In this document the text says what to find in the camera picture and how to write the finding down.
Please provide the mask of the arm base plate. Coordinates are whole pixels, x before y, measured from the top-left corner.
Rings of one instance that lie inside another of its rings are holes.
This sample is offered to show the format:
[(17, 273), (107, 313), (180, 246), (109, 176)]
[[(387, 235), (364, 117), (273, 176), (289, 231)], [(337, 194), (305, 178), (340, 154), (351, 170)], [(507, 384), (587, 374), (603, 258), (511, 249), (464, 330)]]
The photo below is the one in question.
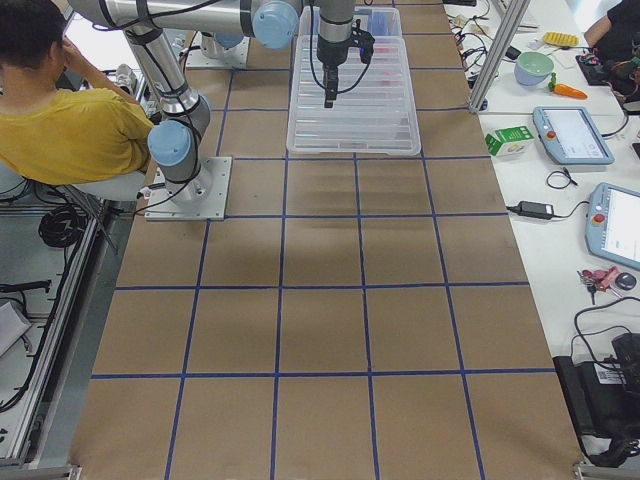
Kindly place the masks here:
[(153, 184), (163, 186), (145, 195), (144, 217), (149, 221), (223, 220), (231, 171), (231, 157), (201, 158), (198, 175), (182, 189), (182, 185), (167, 182), (157, 167)]
[(242, 40), (231, 48), (225, 48), (213, 37), (203, 37), (200, 32), (194, 37), (190, 51), (185, 55), (187, 69), (199, 70), (245, 70), (250, 39)]

